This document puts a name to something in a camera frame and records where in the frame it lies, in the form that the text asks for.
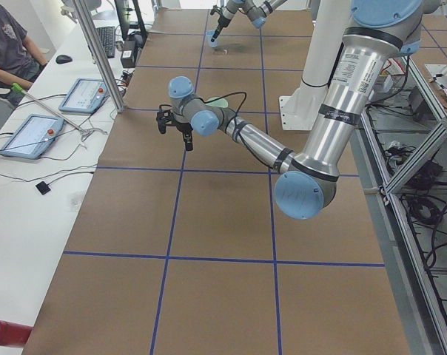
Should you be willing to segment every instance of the computer mouse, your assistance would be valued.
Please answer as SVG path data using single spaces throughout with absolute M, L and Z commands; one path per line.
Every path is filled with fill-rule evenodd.
M 70 61 L 73 61 L 73 59 L 65 54 L 60 54 L 56 57 L 57 64 L 69 63 Z

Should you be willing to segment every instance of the red cylinder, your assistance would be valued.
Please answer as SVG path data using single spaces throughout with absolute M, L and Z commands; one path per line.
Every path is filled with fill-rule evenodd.
M 0 320 L 0 345 L 23 348 L 30 337 L 32 327 Z

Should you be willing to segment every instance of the person's arm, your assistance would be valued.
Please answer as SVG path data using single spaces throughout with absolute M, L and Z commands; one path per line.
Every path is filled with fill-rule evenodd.
M 33 83 L 28 80 L 24 80 L 16 75 L 10 74 L 9 72 L 5 72 L 0 69 L 0 82 L 6 85 L 13 85 L 13 83 L 18 83 L 23 89 L 31 88 Z
M 28 35 L 23 38 L 23 46 L 40 65 L 44 66 L 47 64 L 47 59 Z

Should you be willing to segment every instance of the keyboard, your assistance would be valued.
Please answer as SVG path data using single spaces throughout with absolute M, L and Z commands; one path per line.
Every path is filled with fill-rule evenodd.
M 100 42 L 105 49 L 107 58 L 115 57 L 115 27 L 105 26 L 96 28 Z

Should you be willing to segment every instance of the green object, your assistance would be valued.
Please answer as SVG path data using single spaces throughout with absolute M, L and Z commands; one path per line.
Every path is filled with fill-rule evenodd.
M 216 98 L 210 98 L 207 101 L 212 101 L 215 100 Z M 213 102 L 209 102 L 208 103 L 209 106 L 213 106 L 213 107 L 221 107 L 223 109 L 226 109 L 229 106 L 229 102 L 227 100 L 225 100 L 224 98 L 220 98 L 216 101 Z
M 13 85 L 11 86 L 11 90 L 13 92 L 22 94 L 24 89 L 22 87 L 20 87 L 18 83 L 13 83 Z

